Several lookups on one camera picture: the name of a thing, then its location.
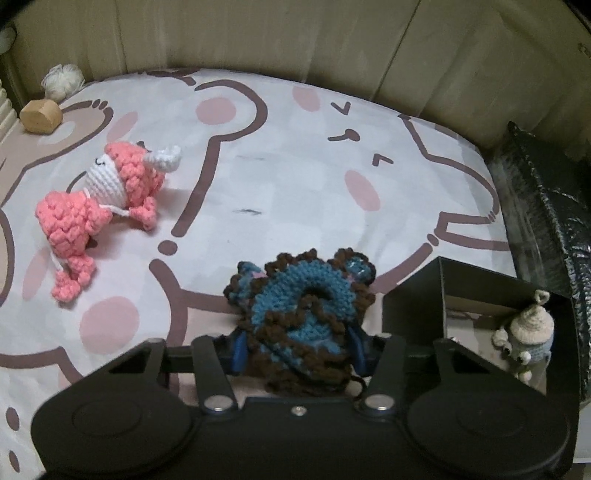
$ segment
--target wooden wall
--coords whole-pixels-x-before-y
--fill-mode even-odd
[[[509,120],[591,138],[591,35],[561,0],[37,0],[15,24],[29,96],[58,63],[88,80],[200,66],[350,93],[484,148]]]

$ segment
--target pink crochet leg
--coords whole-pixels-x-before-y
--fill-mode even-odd
[[[63,270],[56,272],[56,284],[51,290],[53,298],[68,303],[80,295],[80,290],[80,284],[72,280],[67,272]]]
[[[86,287],[90,283],[90,277],[96,270],[95,260],[86,254],[68,258],[68,266],[72,271],[72,277],[81,287]]]
[[[142,222],[145,230],[154,228],[156,226],[156,200],[154,197],[146,197],[140,207],[131,207],[129,216]]]

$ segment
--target white crochet horn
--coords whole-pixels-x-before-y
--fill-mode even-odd
[[[147,152],[144,163],[162,173],[172,173],[181,163],[181,147],[175,145],[164,150]]]

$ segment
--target blue and brown crochet toy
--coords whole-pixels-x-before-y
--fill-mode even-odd
[[[243,311],[251,365],[278,393],[342,392],[352,376],[345,345],[349,326],[360,326],[375,296],[375,267],[352,249],[324,261],[316,250],[282,253],[265,269],[240,262],[225,288]]]

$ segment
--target silver bolt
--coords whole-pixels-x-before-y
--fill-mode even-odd
[[[365,404],[372,410],[386,411],[394,406],[394,399],[388,395],[375,394],[367,397]]]
[[[205,399],[203,405],[208,410],[222,412],[232,408],[234,401],[225,395],[212,395]]]
[[[293,407],[291,409],[291,412],[296,417],[303,417],[304,415],[306,415],[306,413],[308,413],[308,409],[306,407],[302,407],[301,405],[298,405],[297,407]]]

